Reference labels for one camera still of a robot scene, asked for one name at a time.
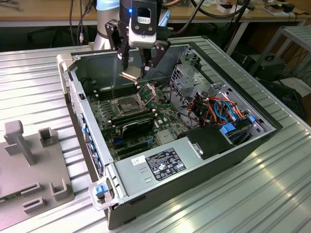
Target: wooden desk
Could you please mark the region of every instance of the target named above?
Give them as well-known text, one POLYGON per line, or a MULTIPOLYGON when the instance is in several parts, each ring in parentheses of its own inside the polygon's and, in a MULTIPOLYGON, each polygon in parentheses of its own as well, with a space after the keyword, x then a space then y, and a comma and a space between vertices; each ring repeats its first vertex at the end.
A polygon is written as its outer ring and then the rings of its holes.
MULTIPOLYGON (((68 26, 69 25, 69 9, 70 0, 19 0, 20 7, 24 9, 23 12, 16 11, 14 9, 0 7, 0 27, 34 27, 34 26, 68 26)), ((88 0, 83 0, 83 11, 88 0)), ((308 15, 294 16, 273 16, 262 9, 262 5, 255 5, 254 11, 249 11, 241 19, 241 25, 233 38, 227 54, 231 55, 238 41, 243 35, 248 23, 250 22, 293 22, 298 21, 298 25, 304 25, 304 23, 310 18, 308 15)), ((215 5, 210 7, 202 6, 202 8, 212 14, 222 14, 216 9, 215 5)), ((192 14, 194 6, 182 7, 174 6, 170 8, 171 17, 169 23, 185 23, 192 14)), ((74 1, 72 12, 72 24, 78 25, 80 19, 79 1, 74 1)), ((217 19, 210 18, 198 12, 193 23, 217 23, 217 22, 229 22, 231 18, 217 19)), ((96 25, 97 13, 94 8, 83 20, 84 25, 96 25)))

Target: motherboard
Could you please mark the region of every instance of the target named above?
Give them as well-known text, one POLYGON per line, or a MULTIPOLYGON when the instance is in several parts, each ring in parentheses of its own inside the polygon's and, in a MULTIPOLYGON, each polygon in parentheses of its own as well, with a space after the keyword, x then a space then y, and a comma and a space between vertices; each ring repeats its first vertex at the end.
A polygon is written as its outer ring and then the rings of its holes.
POLYGON ((166 88, 151 85, 136 94, 118 98, 112 93, 113 99, 109 100, 88 97, 115 161, 174 141, 189 129, 171 107, 166 88))

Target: blue cable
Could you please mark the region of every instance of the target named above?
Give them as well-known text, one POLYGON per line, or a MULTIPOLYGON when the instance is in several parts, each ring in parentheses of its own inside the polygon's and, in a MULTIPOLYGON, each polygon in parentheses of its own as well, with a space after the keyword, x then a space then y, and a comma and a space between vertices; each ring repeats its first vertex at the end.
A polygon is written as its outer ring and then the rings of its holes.
POLYGON ((220 117, 221 119, 224 119, 224 120, 226 121, 226 123, 229 123, 229 121, 228 121, 225 117, 221 116, 221 115, 217 112, 217 103, 218 103, 218 102, 222 102, 222 103, 224 103, 225 105, 227 105, 227 107, 228 107, 229 110, 230 110, 230 113, 231 113, 236 119, 240 119, 239 116, 238 116, 236 113, 234 113, 234 112, 232 111, 232 108, 231 108, 230 104, 229 104, 228 102, 224 101, 224 100, 218 100, 218 101, 216 101, 215 104, 214 104, 214 110, 215 110, 215 113, 216 113, 216 115, 217 115, 218 117, 220 117))
POLYGON ((218 111, 217 111, 217 106, 216 106, 216 105, 217 105, 217 102, 219 102, 219 101, 216 101, 215 104, 214 104, 214 110, 215 110, 216 115, 217 115, 219 118, 225 120, 226 123, 229 123, 229 121, 228 121, 225 117, 221 116, 221 115, 218 113, 218 111))

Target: white label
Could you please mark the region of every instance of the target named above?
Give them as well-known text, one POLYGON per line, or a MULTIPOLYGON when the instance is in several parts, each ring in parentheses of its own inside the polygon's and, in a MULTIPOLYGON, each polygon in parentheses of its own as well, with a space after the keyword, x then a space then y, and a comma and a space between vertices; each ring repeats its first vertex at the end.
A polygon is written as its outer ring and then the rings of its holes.
POLYGON ((141 155, 141 156, 139 156, 139 157, 136 157, 136 158, 134 158, 134 159, 131 159, 131 161, 132 161, 132 164, 133 164, 134 166, 146 162, 145 156, 144 156, 144 155, 141 155))
POLYGON ((147 17, 137 17, 137 22, 138 23, 143 23, 143 24, 150 24, 150 18, 147 17))
POLYGON ((184 164, 178 164, 178 165, 176 165, 176 168, 180 168, 182 166, 184 166, 184 164))

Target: connector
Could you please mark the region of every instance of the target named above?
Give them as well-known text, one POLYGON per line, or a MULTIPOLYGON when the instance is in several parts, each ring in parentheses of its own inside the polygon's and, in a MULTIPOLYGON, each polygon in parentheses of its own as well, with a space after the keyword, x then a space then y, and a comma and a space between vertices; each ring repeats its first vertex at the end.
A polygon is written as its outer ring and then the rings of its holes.
POLYGON ((82 44, 82 43, 83 43, 83 41, 84 41, 84 36, 83 36, 83 33, 80 33, 79 40, 80 40, 80 44, 82 44))

